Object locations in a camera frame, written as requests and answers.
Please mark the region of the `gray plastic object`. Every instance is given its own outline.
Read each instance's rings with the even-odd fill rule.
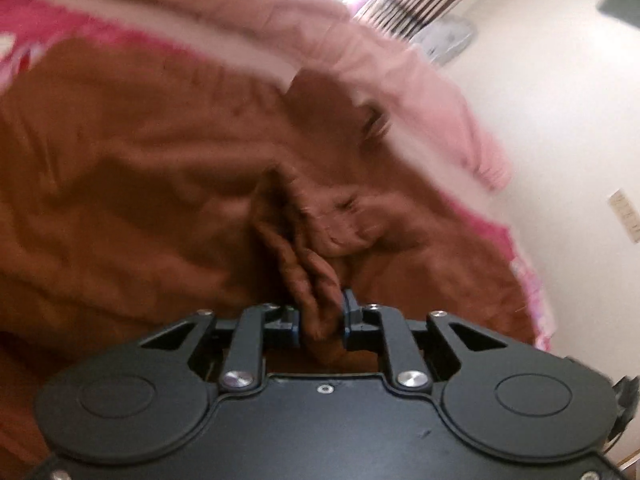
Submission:
[[[437,65],[444,65],[466,49],[476,37],[473,23],[458,16],[443,16],[418,31],[410,42]]]

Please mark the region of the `brown fabric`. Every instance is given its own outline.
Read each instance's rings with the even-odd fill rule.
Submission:
[[[375,366],[335,339],[342,286],[531,342],[508,264],[388,149],[377,113],[316,73],[283,94],[80,40],[19,76],[0,98],[0,474],[46,453],[30,404],[50,371],[199,308],[295,300],[325,369]]]

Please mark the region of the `white wall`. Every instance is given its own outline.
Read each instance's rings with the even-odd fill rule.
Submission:
[[[598,0],[482,0],[479,37],[446,67],[516,168],[501,200],[542,275],[554,349],[640,374],[640,245],[607,206],[640,208],[640,30]],[[612,459],[640,448],[640,420]]]

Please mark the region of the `triangular cutout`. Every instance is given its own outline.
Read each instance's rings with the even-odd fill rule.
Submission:
[[[484,352],[485,350],[495,350],[498,348],[506,348],[507,346],[505,343],[501,343],[487,335],[476,332],[465,325],[452,323],[451,328],[460,341],[472,352]]]
[[[174,327],[167,332],[162,332],[156,335],[153,339],[150,339],[142,344],[142,348],[153,349],[153,350],[165,350],[167,352],[174,352],[184,340],[187,339],[187,336],[190,334],[191,330],[195,327],[195,323],[183,323]]]

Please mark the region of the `silver screw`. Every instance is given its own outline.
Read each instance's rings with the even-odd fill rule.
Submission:
[[[316,390],[319,394],[332,394],[334,392],[334,387],[330,384],[320,384]]]
[[[62,471],[62,469],[57,469],[50,476],[51,480],[71,480],[71,476],[66,471]]]
[[[222,377],[222,382],[229,388],[246,388],[254,382],[254,376],[244,370],[231,370]]]
[[[418,370],[407,370],[398,374],[398,382],[407,388],[420,388],[429,382],[429,377]]]

